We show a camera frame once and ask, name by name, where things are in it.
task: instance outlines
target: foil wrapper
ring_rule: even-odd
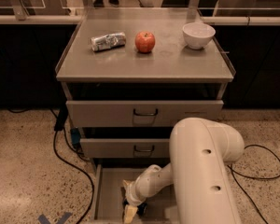
[[[112,49],[115,47],[124,46],[125,42],[126,38],[124,33],[101,35],[91,38],[91,45],[93,51]]]

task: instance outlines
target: dark cabinet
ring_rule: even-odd
[[[0,108],[54,107],[65,97],[55,66],[75,25],[0,25]]]
[[[216,26],[236,70],[226,107],[280,107],[280,26]]]

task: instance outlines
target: black cable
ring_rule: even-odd
[[[54,112],[53,109],[50,109],[49,111],[53,114],[53,116],[54,116],[56,119],[58,118],[58,116],[56,115],[56,113]]]
[[[246,26],[249,26],[249,25],[250,25],[250,22],[251,22],[250,15],[249,15],[249,16],[247,16],[247,18],[248,18],[248,23],[246,24]]]
[[[77,156],[78,156],[81,160],[83,160],[83,161],[91,161],[91,160],[87,160],[87,159],[86,159],[86,157],[84,156],[83,151],[79,152],[79,149],[74,149],[74,148],[71,147],[71,145],[69,144],[68,139],[67,139],[66,129],[65,129],[65,128],[63,128],[63,132],[64,132],[65,142],[66,142],[66,144],[68,145],[68,147],[69,147],[74,153],[76,153]]]
[[[19,109],[19,110],[8,108],[7,110],[11,113],[14,113],[14,114],[20,114],[20,113],[24,113],[26,111],[31,110],[31,108],[24,108],[24,109]]]
[[[260,147],[260,148],[264,148],[266,150],[268,150],[269,152],[271,152],[279,161],[280,163],[280,159],[279,157],[274,153],[272,152],[270,149],[264,147],[264,146],[260,146],[260,145],[250,145],[250,146],[246,146],[246,148],[248,147]],[[252,204],[254,205],[256,211],[258,212],[259,216],[261,217],[261,219],[266,223],[266,224],[269,224],[269,222],[264,218],[263,214],[260,212],[260,210],[258,209],[257,205],[255,204],[255,202],[253,201],[253,199],[251,198],[251,196],[244,190],[244,188],[242,187],[242,185],[239,183],[239,181],[237,180],[237,178],[235,177],[235,174],[237,175],[240,175],[242,177],[245,177],[245,178],[248,178],[248,179],[253,179],[253,180],[259,180],[259,181],[264,181],[264,180],[273,180],[273,179],[276,179],[278,177],[280,177],[280,174],[279,175],[275,175],[275,176],[269,176],[269,177],[258,177],[258,176],[250,176],[250,175],[243,175],[237,171],[235,171],[233,168],[232,168],[232,165],[231,166],[228,166],[230,169],[231,169],[231,174],[232,174],[232,177],[234,179],[234,181],[236,182],[236,184],[239,186],[239,188],[243,191],[243,193],[247,196],[247,198],[250,200],[250,202],[252,202]]]
[[[94,184],[93,184],[93,181],[91,179],[91,177],[89,176],[89,174],[87,174],[84,170],[80,169],[79,167],[75,166],[74,164],[70,163],[69,161],[66,161],[65,159],[63,159],[57,152],[57,149],[56,149],[56,138],[57,138],[57,131],[55,132],[54,134],[54,141],[53,141],[53,148],[54,148],[54,152],[56,154],[56,156],[63,162],[65,162],[66,164],[70,165],[71,167],[79,170],[81,173],[83,173],[89,180],[90,180],[90,183],[91,183],[91,188],[92,188],[92,194],[91,194],[91,201],[89,203],[89,206],[87,207],[86,211],[84,212],[84,214],[80,217],[80,219],[78,220],[77,224],[80,223],[83,218],[88,214],[88,212],[91,210],[91,207],[92,207],[92,202],[93,202],[93,195],[94,195]]]

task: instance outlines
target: power cord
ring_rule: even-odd
[[[53,114],[53,116],[57,119],[58,116],[55,114],[55,112],[50,109],[50,112]],[[79,170],[82,174],[84,174],[89,180],[90,180],[90,183],[91,183],[91,189],[92,189],[92,195],[91,195],[91,201],[86,209],[86,211],[84,212],[84,214],[80,217],[80,219],[78,220],[77,224],[80,223],[83,218],[89,213],[89,211],[91,210],[91,207],[92,207],[92,203],[93,203],[93,195],[94,195],[94,183],[91,179],[91,177],[89,176],[89,174],[87,174],[84,170],[80,169],[79,167],[75,166],[73,163],[69,162],[69,161],[66,161],[64,158],[62,158],[59,153],[57,152],[57,148],[56,148],[56,138],[57,138],[57,133],[58,131],[55,131],[55,134],[54,134],[54,140],[53,140],[53,148],[54,148],[54,153],[55,155],[57,156],[58,159],[60,159],[61,161],[65,162],[66,164],[70,165],[71,167]],[[67,139],[67,136],[66,136],[66,129],[63,127],[63,133],[64,133],[64,138],[65,138],[65,142],[66,144],[68,145],[68,147],[73,151],[75,152],[79,157],[80,155],[82,155],[83,153],[80,153],[78,151],[76,151],[75,149],[73,149],[69,142],[68,142],[68,139]]]
[[[11,109],[11,108],[8,108],[7,110],[9,112],[11,112],[11,113],[14,113],[14,114],[20,114],[20,113],[24,113],[26,111],[31,110],[31,108],[24,108],[24,109]]]
[[[79,170],[81,173],[83,173],[89,180],[91,183],[91,189],[92,189],[92,195],[91,195],[91,201],[86,209],[86,211],[84,212],[84,214],[80,217],[80,219],[78,220],[77,224],[80,223],[83,218],[88,214],[88,212],[91,210],[92,207],[92,202],[93,202],[93,195],[94,195],[94,184],[93,181],[91,179],[91,177],[89,176],[89,174],[87,174],[84,170],[80,169],[79,167],[75,166],[74,164],[70,163],[69,161],[66,161],[64,158],[62,158],[58,152],[57,152],[57,148],[56,148],[56,138],[57,138],[57,133],[58,131],[55,132],[54,134],[54,141],[53,141],[53,147],[54,147],[54,153],[56,154],[56,156],[58,157],[58,159],[60,159],[61,161],[65,162],[66,164],[70,165],[71,167]]]
[[[266,150],[268,150],[269,152],[271,152],[276,158],[277,160],[279,161],[280,163],[280,159],[279,157],[274,153],[272,152],[270,149],[264,147],[264,146],[260,146],[260,145],[249,145],[249,146],[246,146],[245,149],[249,148],[249,147],[260,147],[260,148],[264,148]],[[234,181],[236,182],[236,184],[239,186],[239,188],[243,191],[243,193],[247,196],[247,198],[250,200],[250,202],[252,202],[252,204],[254,205],[256,211],[258,212],[259,216],[261,217],[261,219],[266,223],[266,224],[269,224],[269,222],[264,218],[263,214],[260,212],[259,208],[257,207],[257,205],[255,204],[255,202],[253,201],[253,199],[251,198],[251,196],[246,192],[246,190],[241,186],[241,184],[239,183],[239,181],[237,180],[237,178],[235,177],[235,175],[240,175],[242,177],[245,177],[245,178],[248,178],[248,179],[253,179],[253,180],[259,180],[259,181],[264,181],[264,180],[273,180],[273,179],[276,179],[276,178],[279,178],[280,177],[280,174],[278,175],[275,175],[275,176],[269,176],[269,177],[260,177],[260,176],[250,176],[250,175],[243,175],[237,171],[235,171],[231,166],[228,165],[228,167],[230,168],[231,170],[231,174],[232,174],[232,177],[234,179]]]

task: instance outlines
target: drawer front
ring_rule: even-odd
[[[76,127],[172,127],[179,120],[216,119],[222,101],[68,101]]]
[[[90,158],[169,158],[169,139],[81,139]]]

